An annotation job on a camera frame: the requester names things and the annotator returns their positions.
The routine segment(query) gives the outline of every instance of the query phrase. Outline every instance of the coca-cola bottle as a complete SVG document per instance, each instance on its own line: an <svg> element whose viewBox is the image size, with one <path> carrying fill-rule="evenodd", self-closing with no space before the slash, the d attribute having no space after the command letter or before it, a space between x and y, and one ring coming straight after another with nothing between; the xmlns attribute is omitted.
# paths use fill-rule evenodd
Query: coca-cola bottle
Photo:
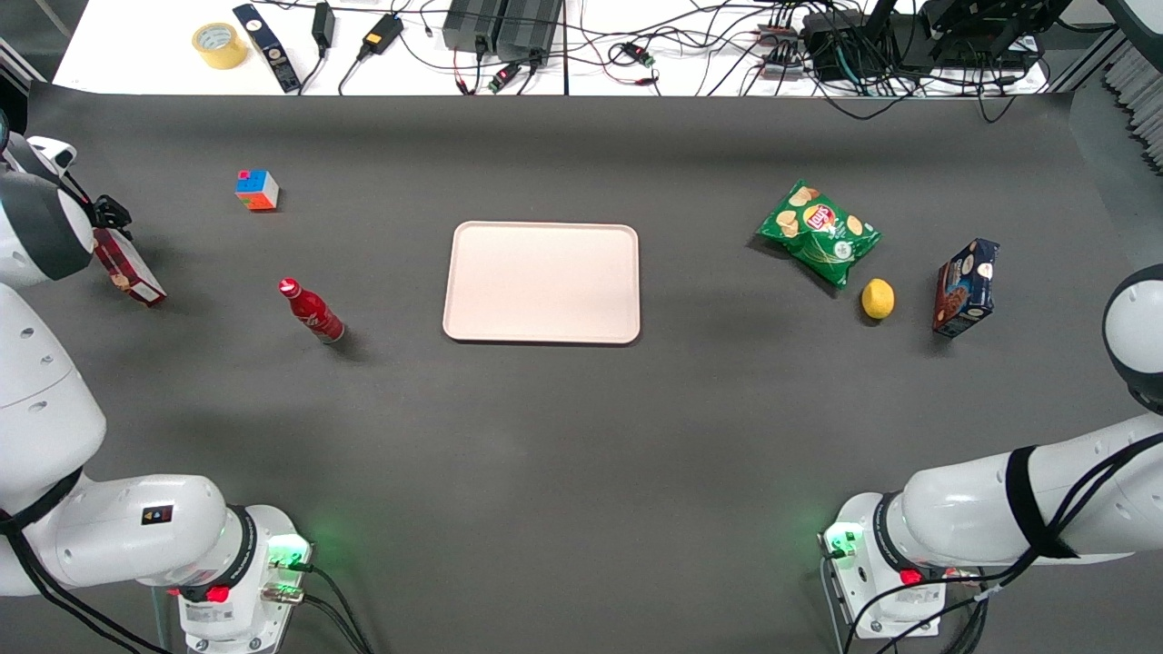
<svg viewBox="0 0 1163 654"><path fill-rule="evenodd" d="M291 303L291 313L320 341L334 343L343 337L343 321L331 313L323 298L304 289L290 277L279 282L279 292Z"/></svg>

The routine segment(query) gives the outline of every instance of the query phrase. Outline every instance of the tape roll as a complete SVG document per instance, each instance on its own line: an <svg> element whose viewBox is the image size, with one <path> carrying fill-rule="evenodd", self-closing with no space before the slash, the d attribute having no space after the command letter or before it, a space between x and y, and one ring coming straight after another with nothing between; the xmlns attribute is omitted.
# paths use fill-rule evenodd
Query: tape roll
<svg viewBox="0 0 1163 654"><path fill-rule="evenodd" d="M191 42L213 69L233 69L247 58L247 45L227 23L204 24L194 31Z"/></svg>

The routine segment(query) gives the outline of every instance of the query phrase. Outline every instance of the tray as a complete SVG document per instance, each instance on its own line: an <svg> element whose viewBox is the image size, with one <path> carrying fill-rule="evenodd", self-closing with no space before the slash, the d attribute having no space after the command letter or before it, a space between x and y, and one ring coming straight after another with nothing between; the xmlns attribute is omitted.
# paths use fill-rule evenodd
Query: tray
<svg viewBox="0 0 1163 654"><path fill-rule="evenodd" d="M456 228L444 297L452 339L628 343L638 329L634 229L484 221Z"/></svg>

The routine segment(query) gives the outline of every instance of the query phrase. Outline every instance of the lay's logo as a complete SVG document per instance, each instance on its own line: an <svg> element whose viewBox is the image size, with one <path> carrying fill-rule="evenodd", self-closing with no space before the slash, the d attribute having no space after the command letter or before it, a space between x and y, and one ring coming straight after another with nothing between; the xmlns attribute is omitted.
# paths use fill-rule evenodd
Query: lay's logo
<svg viewBox="0 0 1163 654"><path fill-rule="evenodd" d="M836 214L825 205L815 205L804 212L804 222L812 229L820 230L836 222Z"/></svg>

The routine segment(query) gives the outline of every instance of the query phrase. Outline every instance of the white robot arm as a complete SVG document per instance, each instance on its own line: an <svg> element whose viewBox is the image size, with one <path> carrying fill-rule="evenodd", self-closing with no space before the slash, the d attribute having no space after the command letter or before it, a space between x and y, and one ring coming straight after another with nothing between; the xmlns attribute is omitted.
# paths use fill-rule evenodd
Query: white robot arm
<svg viewBox="0 0 1163 654"><path fill-rule="evenodd" d="M0 597L137 580L180 596L187 646L273 653L311 546L271 506L209 479L93 482L106 420L64 347L13 290L87 266L98 218L66 143L7 138L0 114Z"/></svg>
<svg viewBox="0 0 1163 654"><path fill-rule="evenodd" d="M921 470L896 493L861 493L821 534L836 590L856 635L934 635L943 584L958 568L1005 567L1032 552L1034 564L1078 564L1163 548L1163 264L1132 275L1107 304L1107 353L1150 414L1076 439ZM1128 446L1147 447L1082 507L1061 534L1047 528L1068 491Z"/></svg>

